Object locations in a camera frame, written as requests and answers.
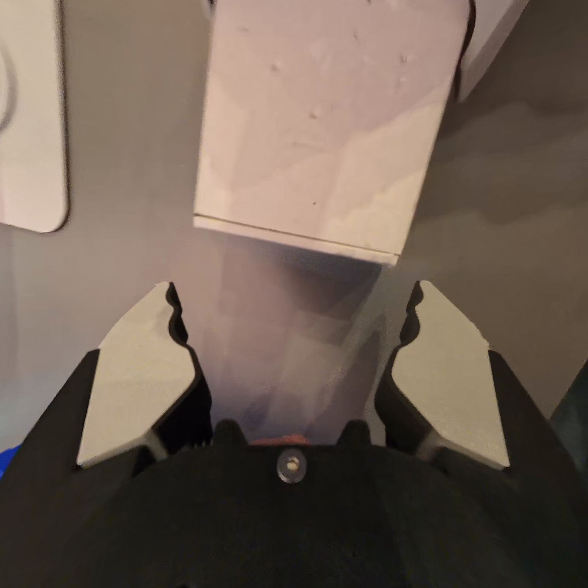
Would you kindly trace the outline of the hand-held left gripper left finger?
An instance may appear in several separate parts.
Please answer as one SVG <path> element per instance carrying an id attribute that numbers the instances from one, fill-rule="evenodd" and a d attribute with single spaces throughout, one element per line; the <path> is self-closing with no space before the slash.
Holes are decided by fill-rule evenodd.
<path id="1" fill-rule="evenodd" d="M 212 441 L 212 399 L 172 282 L 160 282 L 99 346 L 77 465 L 137 447 L 163 460 Z"/>

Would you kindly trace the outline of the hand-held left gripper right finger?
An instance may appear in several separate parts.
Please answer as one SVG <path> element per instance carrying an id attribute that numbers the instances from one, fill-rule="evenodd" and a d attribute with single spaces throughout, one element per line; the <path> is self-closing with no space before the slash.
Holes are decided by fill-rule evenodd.
<path id="1" fill-rule="evenodd" d="M 426 462 L 449 449 L 508 468 L 489 351 L 472 321 L 431 282 L 417 281 L 375 392 L 385 445 Z"/>

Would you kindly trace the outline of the white cardboard box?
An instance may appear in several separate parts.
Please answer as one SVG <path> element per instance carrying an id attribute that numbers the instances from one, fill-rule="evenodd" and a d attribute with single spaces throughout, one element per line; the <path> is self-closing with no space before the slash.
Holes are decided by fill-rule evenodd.
<path id="1" fill-rule="evenodd" d="M 397 264 L 469 1 L 216 1 L 194 226 Z"/>

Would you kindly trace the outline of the white lamp base plate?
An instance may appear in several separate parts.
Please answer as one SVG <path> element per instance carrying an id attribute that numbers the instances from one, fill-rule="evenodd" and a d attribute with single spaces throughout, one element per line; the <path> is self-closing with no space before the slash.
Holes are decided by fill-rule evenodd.
<path id="1" fill-rule="evenodd" d="M 1 223 L 52 233 L 69 211 L 62 1 L 1 1 Z"/>

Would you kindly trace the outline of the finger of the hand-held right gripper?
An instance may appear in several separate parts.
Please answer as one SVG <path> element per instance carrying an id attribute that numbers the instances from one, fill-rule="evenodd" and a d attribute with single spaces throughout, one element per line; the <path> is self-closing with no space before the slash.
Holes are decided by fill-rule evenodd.
<path id="1" fill-rule="evenodd" d="M 528 3 L 528 1 L 469 2 L 469 21 L 454 78 L 456 101 L 465 101 L 480 82 Z"/>

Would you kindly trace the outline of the blue plastic bin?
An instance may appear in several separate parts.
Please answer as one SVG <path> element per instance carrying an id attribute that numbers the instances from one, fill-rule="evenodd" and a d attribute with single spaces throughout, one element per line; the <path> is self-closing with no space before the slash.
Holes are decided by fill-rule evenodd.
<path id="1" fill-rule="evenodd" d="M 4 476 L 12 459 L 15 457 L 22 444 L 2 450 L 0 453 L 0 478 Z"/>

